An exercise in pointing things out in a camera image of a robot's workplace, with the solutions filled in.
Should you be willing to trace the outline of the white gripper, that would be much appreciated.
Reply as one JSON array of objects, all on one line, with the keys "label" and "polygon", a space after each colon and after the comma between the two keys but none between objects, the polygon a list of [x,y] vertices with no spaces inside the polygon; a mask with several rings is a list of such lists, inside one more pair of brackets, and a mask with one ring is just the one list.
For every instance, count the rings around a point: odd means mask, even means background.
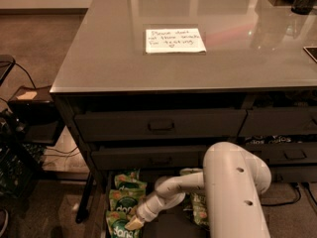
[{"label": "white gripper", "polygon": [[136,215],[125,225],[130,231],[141,229],[145,222],[152,222],[164,208],[164,200],[157,195],[148,195],[138,205]]}]

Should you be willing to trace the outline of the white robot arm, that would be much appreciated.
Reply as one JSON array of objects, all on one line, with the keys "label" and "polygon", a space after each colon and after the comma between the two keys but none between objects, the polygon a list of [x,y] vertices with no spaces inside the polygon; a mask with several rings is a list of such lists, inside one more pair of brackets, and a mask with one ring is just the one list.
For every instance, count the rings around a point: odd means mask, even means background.
[{"label": "white robot arm", "polygon": [[140,229],[188,193],[203,192],[210,238],[270,238],[259,199],[270,183],[270,170],[259,157],[233,143],[216,143],[205,153],[201,172],[159,178],[126,228]]}]

